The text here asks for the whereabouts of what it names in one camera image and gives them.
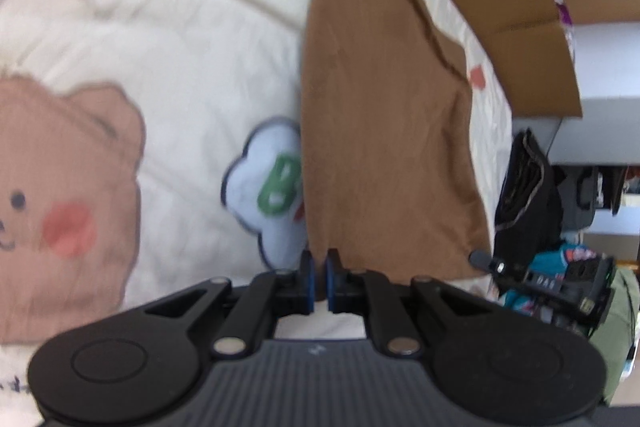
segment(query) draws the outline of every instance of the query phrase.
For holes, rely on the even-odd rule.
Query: bear print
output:
[[[116,312],[138,253],[145,125],[113,84],[0,78],[0,343]]]

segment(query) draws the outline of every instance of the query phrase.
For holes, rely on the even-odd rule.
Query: white comforter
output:
[[[221,186],[257,126],[274,116],[298,119],[308,2],[0,0],[0,68],[29,73],[58,92],[110,79],[142,110],[141,244],[125,306],[213,275],[247,283],[266,269],[265,261],[287,262],[258,247],[244,216],[222,204]],[[480,66],[486,79],[484,89],[474,89],[470,143],[493,236],[511,146],[510,109],[452,1],[426,4],[434,23],[464,46],[468,69]],[[287,143],[299,147],[291,128]],[[300,240],[290,223],[261,232],[273,235],[276,247],[282,247],[278,232],[297,237],[284,247]],[[358,321],[326,313],[282,326],[296,337],[362,333]],[[32,351],[0,348],[0,425],[31,426],[39,418],[24,376]]]

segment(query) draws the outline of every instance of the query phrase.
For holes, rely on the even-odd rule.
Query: teal cloth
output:
[[[620,383],[626,356],[635,337],[636,317],[640,308],[640,287],[635,274],[618,268],[611,287],[615,290],[606,320],[591,335],[590,342],[597,348],[607,365],[607,384],[604,399],[611,402]]]

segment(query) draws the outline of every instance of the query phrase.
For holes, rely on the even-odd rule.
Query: ribbed surface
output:
[[[191,403],[148,427],[494,425],[446,400],[417,362],[361,340],[267,341],[250,359],[219,363]]]

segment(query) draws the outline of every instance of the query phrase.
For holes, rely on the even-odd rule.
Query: round pad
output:
[[[144,369],[146,359],[146,351],[140,344],[107,339],[82,347],[71,365],[87,381],[115,383],[137,375]]]
[[[184,332],[148,323],[136,328],[132,321],[124,326],[129,331],[110,335],[96,323],[63,333],[36,352],[28,380],[43,411],[74,423],[129,425],[191,389],[200,363]]]
[[[575,418],[598,404],[606,379],[604,361],[587,340],[551,326],[451,335],[437,347],[433,370],[453,402],[508,425]]]

